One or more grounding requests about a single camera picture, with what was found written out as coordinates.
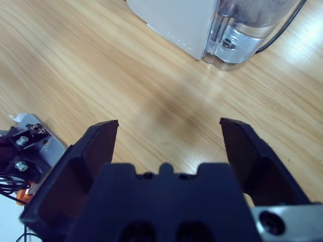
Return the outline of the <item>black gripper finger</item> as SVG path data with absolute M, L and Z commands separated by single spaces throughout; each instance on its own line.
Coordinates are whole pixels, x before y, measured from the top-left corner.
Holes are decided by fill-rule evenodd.
M 308 205 L 300 185 L 251 125 L 221 118 L 228 162 L 255 206 Z
M 70 232 L 101 167 L 112 161 L 118 126 L 117 120 L 90 126 L 26 206 L 20 221 L 43 241 L 64 241 Z

